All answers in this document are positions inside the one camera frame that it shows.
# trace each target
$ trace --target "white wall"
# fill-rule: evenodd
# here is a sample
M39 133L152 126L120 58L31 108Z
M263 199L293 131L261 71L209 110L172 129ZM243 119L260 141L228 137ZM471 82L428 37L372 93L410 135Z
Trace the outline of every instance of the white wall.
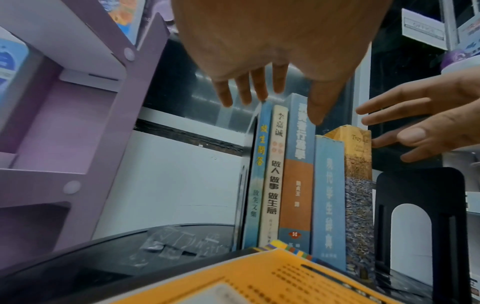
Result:
M133 131L93 238L168 224L233 224L241 159Z

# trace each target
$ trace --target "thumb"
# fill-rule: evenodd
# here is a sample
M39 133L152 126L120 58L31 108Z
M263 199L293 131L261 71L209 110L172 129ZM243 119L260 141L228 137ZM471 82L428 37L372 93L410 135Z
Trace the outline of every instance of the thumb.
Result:
M337 98L346 82L344 79L328 82L312 81L310 94L308 95L307 112L308 118L313 124L319 125L322 123L337 102Z
M480 100L433 115L397 135L405 146L419 146L426 142L465 141L475 144L472 135L480 134Z

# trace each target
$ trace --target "black metal bookend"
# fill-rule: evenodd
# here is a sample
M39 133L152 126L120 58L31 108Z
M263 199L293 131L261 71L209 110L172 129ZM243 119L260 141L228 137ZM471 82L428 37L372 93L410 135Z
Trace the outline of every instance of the black metal bookend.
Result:
M375 258L390 273L393 210L405 203L431 219L433 300L471 303L467 210L463 175L453 168L382 173L376 182Z

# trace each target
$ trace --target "white paper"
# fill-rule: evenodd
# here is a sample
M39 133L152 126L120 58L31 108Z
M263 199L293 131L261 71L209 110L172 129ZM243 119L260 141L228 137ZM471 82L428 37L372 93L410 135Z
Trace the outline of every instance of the white paper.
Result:
M445 25L435 19L402 9L401 33L406 37L447 50Z

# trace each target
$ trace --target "white book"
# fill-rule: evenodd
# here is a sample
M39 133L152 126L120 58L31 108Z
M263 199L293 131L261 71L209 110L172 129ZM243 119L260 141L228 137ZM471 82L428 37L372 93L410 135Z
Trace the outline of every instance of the white book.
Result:
M270 126L270 142L266 163L261 204L260 234L258 246L267 245L279 236L280 203L282 201L282 179L284 175L285 141L289 110L276 105Z

